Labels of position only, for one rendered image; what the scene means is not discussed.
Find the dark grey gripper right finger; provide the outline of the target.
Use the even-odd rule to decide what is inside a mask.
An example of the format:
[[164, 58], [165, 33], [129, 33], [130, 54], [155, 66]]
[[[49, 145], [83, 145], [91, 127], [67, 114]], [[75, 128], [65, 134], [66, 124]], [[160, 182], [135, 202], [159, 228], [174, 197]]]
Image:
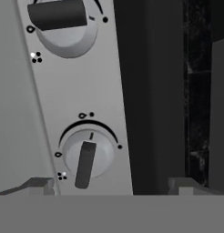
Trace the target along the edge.
[[170, 177], [168, 194], [174, 196], [224, 196], [224, 192], [203, 187], [191, 177]]

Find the silver stove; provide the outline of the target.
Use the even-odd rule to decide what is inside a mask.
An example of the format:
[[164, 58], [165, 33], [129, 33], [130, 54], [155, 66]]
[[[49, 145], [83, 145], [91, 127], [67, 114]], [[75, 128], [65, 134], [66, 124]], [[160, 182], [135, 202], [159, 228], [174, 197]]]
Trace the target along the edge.
[[[180, 0], [89, 0], [97, 39], [77, 58], [39, 41], [27, 13], [37, 1], [0, 0], [0, 192], [52, 177], [55, 195], [167, 194], [184, 172]], [[114, 148], [87, 189], [63, 158], [83, 129]]]

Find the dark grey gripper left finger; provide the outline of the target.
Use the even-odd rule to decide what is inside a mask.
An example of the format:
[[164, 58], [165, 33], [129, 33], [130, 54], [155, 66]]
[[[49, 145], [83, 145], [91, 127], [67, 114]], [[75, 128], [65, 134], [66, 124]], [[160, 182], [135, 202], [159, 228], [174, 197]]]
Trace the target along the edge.
[[1, 191], [0, 196], [7, 195], [35, 195], [53, 196], [55, 180], [52, 177], [31, 177], [18, 187]]

